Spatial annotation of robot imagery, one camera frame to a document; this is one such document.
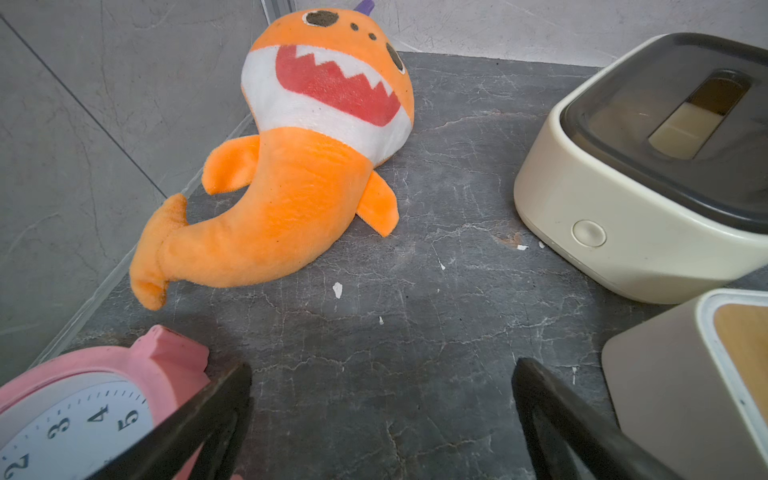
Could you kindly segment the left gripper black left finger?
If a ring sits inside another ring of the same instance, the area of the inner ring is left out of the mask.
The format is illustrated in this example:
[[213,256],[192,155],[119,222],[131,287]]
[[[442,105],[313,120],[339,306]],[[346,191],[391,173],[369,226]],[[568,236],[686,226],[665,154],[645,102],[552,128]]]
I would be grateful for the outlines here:
[[207,385],[93,479],[234,479],[250,422],[251,367],[241,363]]

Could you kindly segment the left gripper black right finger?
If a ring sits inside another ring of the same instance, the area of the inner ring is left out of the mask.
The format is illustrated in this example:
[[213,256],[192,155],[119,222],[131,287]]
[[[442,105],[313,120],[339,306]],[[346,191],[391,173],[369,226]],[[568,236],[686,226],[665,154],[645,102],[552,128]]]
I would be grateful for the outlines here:
[[537,360],[517,360],[511,387],[538,479],[578,479],[574,457],[597,479],[680,477],[602,418]]

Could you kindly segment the white tissue box wooden lid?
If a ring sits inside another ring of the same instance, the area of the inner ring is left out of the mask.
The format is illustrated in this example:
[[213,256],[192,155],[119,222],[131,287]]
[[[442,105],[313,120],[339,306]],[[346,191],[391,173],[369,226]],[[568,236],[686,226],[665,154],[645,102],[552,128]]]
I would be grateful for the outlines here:
[[622,432],[685,479],[767,476],[767,294],[716,289],[610,339]]

